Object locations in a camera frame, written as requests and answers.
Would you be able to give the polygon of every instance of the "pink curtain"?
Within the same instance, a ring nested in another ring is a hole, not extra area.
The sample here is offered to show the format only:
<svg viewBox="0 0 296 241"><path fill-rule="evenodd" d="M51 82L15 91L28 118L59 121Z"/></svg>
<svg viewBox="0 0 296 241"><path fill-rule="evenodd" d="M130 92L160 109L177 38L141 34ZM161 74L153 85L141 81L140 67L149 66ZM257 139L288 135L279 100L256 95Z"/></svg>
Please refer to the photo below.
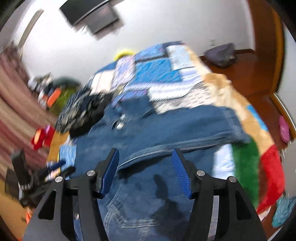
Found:
<svg viewBox="0 0 296 241"><path fill-rule="evenodd" d="M39 127L54 125L56 117L40 108L27 87L28 74L18 57L16 47L0 54L0 175L5 178L12 168L9 155L24 148L32 168L44 166L48 150L34 151L31 138Z"/></svg>

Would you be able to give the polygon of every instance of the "denim pocket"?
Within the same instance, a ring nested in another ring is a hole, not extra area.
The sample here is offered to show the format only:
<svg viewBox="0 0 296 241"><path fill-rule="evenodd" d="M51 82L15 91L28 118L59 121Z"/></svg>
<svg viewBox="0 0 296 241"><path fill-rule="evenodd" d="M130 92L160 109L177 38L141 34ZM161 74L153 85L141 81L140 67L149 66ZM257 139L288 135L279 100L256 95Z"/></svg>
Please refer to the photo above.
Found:
<svg viewBox="0 0 296 241"><path fill-rule="evenodd" d="M121 228L155 227L158 222L151 216L163 204L161 199L153 199L143 191L121 184L107 209Z"/></svg>

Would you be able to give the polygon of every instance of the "blue gripper pad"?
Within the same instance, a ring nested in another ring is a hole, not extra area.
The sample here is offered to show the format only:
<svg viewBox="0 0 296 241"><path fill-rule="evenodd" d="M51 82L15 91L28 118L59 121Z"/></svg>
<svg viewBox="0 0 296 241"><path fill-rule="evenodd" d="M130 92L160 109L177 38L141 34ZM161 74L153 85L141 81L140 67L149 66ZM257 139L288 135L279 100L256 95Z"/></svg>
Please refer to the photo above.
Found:
<svg viewBox="0 0 296 241"><path fill-rule="evenodd" d="M181 157L178 155L176 149L172 152L172 164L175 168L182 192L190 199L192 197L192 190L190 188L190 178L185 170L187 161L183 155Z"/></svg>
<svg viewBox="0 0 296 241"><path fill-rule="evenodd" d="M112 181L114 179L118 163L119 163L119 151L118 151L118 149L116 149L116 151L114 152L113 156L111 157L111 161L109 162L109 165L102 177L102 185L101 185L100 193L103 196L105 196L110 191L110 187L111 187Z"/></svg>

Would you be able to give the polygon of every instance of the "black television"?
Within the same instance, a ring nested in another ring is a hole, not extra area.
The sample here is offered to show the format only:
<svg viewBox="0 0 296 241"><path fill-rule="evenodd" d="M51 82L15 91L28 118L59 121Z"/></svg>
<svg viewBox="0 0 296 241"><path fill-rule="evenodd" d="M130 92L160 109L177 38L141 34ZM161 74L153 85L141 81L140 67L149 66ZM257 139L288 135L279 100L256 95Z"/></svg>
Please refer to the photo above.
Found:
<svg viewBox="0 0 296 241"><path fill-rule="evenodd" d="M68 0L60 7L60 10L73 26L86 15L108 1L109 0Z"/></svg>

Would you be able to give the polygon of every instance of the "wall outlet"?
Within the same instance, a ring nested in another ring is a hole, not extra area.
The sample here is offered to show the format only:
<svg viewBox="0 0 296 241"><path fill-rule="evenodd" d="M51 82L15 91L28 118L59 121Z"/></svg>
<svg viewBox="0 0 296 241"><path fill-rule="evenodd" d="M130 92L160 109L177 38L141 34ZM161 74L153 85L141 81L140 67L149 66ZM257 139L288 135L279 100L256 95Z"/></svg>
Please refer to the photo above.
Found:
<svg viewBox="0 0 296 241"><path fill-rule="evenodd" d="M216 40L211 39L211 45L210 46L215 46L216 45Z"/></svg>

